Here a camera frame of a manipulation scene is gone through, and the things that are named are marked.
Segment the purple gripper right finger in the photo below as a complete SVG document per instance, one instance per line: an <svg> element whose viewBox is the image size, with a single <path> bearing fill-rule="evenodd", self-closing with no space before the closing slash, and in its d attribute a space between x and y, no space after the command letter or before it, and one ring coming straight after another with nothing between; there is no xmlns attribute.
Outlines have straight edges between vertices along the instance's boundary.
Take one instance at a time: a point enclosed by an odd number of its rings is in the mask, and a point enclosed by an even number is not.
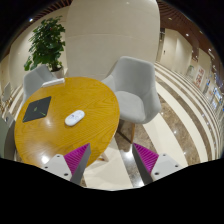
<svg viewBox="0 0 224 224"><path fill-rule="evenodd" d="M132 144L132 153L145 185L182 169L168 154L157 154L137 143Z"/></svg>

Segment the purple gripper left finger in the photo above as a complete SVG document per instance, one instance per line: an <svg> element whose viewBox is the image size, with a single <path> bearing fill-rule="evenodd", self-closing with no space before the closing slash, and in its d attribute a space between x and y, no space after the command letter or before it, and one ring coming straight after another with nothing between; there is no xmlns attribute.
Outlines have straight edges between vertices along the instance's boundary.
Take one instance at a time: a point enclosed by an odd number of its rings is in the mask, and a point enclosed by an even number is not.
<svg viewBox="0 0 224 224"><path fill-rule="evenodd" d="M86 144L66 155L56 154L42 169L79 185L90 155L90 144Z"/></svg>

